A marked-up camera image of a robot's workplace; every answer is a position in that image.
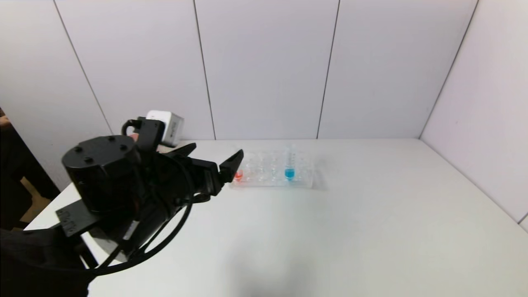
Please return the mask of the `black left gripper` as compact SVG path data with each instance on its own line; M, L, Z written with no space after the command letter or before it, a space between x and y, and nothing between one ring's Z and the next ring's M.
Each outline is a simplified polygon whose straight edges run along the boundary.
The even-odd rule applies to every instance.
M223 183L231 183L244 158L243 150L237 150L219 165L208 160L191 158L196 143L189 143L175 150L162 153L162 161L168 165L168 193L175 202L205 203L222 190Z

